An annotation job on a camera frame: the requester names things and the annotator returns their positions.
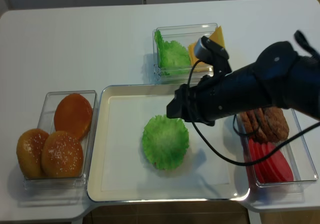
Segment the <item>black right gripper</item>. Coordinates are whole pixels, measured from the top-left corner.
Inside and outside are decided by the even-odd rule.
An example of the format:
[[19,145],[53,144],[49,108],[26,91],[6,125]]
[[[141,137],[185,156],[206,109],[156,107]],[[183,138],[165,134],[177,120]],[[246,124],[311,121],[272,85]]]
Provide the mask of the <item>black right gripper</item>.
[[222,91],[225,77],[205,75],[197,85],[182,84],[166,106],[169,119],[180,118],[186,122],[214,126],[215,121],[235,114],[234,107],[227,107],[227,94]]

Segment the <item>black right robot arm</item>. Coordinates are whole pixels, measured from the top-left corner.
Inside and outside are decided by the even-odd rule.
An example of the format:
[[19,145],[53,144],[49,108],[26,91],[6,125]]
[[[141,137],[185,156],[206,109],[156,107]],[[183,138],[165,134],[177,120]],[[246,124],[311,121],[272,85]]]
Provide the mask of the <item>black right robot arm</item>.
[[319,119],[320,55],[300,31],[294,37],[308,56],[300,56],[287,41],[277,42],[236,71],[224,47],[201,37],[194,54],[213,66],[213,76],[203,76],[195,86],[181,85],[167,105],[167,117],[212,126],[220,118],[274,106]]

